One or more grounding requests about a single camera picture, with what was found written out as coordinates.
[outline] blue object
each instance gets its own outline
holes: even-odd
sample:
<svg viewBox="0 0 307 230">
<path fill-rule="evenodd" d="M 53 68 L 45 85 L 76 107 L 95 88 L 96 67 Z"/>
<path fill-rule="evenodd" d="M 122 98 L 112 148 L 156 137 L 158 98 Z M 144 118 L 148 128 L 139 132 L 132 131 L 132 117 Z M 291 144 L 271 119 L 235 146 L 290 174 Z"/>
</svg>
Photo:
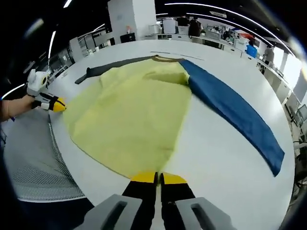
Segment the blue object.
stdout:
<svg viewBox="0 0 307 230">
<path fill-rule="evenodd" d="M 284 151 L 259 114 L 212 74 L 190 61 L 181 60 L 179 63 L 190 75 L 192 93 L 236 128 L 257 149 L 276 176 L 282 166 Z"/>
<path fill-rule="evenodd" d="M 256 55 L 257 55 L 257 49 L 255 47 L 251 46 L 251 45 L 248 45 L 246 53 L 248 55 L 252 56 L 253 58 L 255 58 Z"/>
</svg>

